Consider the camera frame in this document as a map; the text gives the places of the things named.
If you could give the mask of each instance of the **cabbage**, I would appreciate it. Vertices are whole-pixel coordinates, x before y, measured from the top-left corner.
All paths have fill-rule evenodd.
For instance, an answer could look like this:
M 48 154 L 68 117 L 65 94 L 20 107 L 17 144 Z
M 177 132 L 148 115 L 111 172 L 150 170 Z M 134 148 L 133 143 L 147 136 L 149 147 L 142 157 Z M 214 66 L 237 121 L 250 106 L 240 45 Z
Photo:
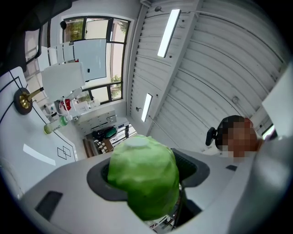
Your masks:
M 169 213 L 179 197 L 179 172 L 172 150 L 136 135 L 115 147 L 108 183 L 128 192 L 128 205 L 142 220 Z

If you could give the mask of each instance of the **green bottle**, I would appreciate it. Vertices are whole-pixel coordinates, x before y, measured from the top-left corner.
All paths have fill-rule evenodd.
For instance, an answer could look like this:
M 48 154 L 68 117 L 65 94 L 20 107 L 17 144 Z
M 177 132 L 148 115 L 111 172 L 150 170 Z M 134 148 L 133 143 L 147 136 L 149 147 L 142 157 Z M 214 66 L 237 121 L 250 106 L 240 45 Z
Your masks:
M 53 131 L 55 131 L 55 130 L 63 127 L 63 126 L 66 126 L 70 120 L 72 120 L 71 115 L 68 116 L 68 117 L 61 116 L 59 119 L 56 119 L 53 122 L 47 123 L 44 126 L 44 131 L 45 131 L 46 134 L 50 134 Z

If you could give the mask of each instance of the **black headphones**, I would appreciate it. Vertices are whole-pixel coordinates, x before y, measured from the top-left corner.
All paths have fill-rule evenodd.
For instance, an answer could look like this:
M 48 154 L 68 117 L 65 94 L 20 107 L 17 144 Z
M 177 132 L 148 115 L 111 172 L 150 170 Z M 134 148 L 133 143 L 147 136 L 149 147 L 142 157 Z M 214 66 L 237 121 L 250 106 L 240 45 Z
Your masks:
M 210 128 L 206 134 L 206 145 L 211 145 L 212 141 L 216 139 L 217 131 L 215 128 Z

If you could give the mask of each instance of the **white cabinet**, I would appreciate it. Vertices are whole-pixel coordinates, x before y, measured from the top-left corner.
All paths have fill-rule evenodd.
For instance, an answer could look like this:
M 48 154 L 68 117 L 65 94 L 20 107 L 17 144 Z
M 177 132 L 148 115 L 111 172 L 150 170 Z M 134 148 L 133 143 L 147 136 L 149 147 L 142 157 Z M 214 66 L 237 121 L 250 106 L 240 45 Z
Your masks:
M 75 124 L 78 126 L 80 132 L 85 136 L 93 131 L 113 126 L 116 121 L 114 108 L 106 106 L 80 116 Z

